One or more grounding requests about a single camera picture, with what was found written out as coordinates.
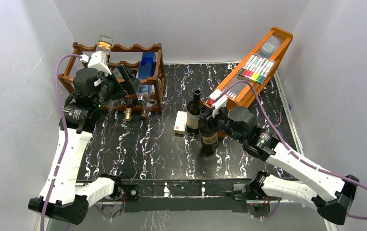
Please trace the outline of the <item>dark green wine bottle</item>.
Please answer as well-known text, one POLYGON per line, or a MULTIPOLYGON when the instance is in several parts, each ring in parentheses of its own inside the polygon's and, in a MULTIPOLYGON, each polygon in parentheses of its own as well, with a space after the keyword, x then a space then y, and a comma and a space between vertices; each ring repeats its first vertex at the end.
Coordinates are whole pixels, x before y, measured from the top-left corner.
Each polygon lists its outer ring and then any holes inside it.
POLYGON ((200 116, 200 101, 201 91, 199 89, 195 89, 193 92, 193 99, 187 104, 187 131, 190 133, 197 133, 198 131, 198 123, 200 116))

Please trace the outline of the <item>dark labelled wine bottle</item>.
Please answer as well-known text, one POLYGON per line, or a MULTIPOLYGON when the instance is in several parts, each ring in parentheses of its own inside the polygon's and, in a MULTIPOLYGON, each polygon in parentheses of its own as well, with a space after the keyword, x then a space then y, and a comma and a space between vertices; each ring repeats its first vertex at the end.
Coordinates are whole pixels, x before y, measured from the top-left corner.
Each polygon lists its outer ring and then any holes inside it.
POLYGON ((218 145, 217 132, 212 132, 209 128, 207 128, 206 123, 201 120, 201 116, 199 116, 198 129, 201 135, 202 155, 210 156, 214 154, 218 145))

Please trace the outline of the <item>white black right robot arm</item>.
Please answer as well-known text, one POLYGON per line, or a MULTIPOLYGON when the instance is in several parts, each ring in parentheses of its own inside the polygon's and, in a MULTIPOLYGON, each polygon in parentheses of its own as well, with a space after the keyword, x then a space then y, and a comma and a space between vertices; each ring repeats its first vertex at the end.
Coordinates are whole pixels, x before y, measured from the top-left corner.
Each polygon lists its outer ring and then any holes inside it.
POLYGON ((207 131, 222 131, 242 144, 249 155, 285 170, 297 181, 283 180, 259 171, 242 189, 244 197, 278 197, 310 207, 325 220, 343 225, 355 198, 356 186, 347 180, 320 172, 320 166, 282 144, 279 138, 257 125, 256 116, 246 107, 218 110, 202 106, 200 123, 207 131))

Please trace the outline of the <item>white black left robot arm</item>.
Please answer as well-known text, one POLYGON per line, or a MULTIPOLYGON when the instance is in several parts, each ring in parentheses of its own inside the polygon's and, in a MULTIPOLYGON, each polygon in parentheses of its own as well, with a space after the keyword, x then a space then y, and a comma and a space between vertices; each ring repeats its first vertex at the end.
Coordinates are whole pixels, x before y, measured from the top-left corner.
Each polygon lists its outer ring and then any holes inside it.
POLYGON ((140 80, 120 64, 110 73, 83 68, 76 72, 73 85, 74 91, 60 105, 59 141, 48 179, 40 195, 30 199, 28 208, 78 225, 96 202, 105 197, 118 200, 126 191, 121 178, 110 174, 102 174, 83 187, 77 187, 76 181, 102 107, 136 93, 140 80))

